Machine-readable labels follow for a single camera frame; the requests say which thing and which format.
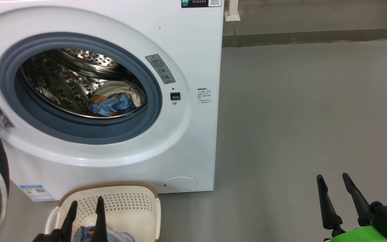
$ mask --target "laundry basket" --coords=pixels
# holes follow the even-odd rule
[[[70,191],[49,215],[45,233],[49,234],[62,226],[74,200],[77,200],[78,207],[71,240],[80,226],[94,226],[99,196],[104,199],[106,223],[113,230],[129,233],[135,242],[158,242],[161,204],[155,189],[142,183],[100,184]]]

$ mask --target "clothes in basket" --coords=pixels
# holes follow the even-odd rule
[[[135,110],[146,101],[146,94],[126,81],[107,81],[89,99],[92,113],[115,116]]]
[[[95,234],[95,226],[81,226],[74,236],[74,242],[89,242]],[[107,239],[109,242],[135,242],[129,233],[117,233],[107,224]]]

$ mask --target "warning label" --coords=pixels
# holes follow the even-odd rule
[[[164,84],[174,83],[174,77],[166,66],[165,62],[158,54],[146,56],[146,60],[155,68],[156,72],[161,77]]]
[[[208,88],[198,88],[198,103],[211,103],[212,92]]]

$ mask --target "white cloth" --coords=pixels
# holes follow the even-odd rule
[[[110,96],[117,93],[126,93],[130,95],[136,107],[146,102],[146,94],[135,84],[127,81],[107,81],[100,88],[93,92],[93,95]]]

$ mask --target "blue label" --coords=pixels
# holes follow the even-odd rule
[[[42,185],[27,185],[19,187],[35,202],[55,200]]]

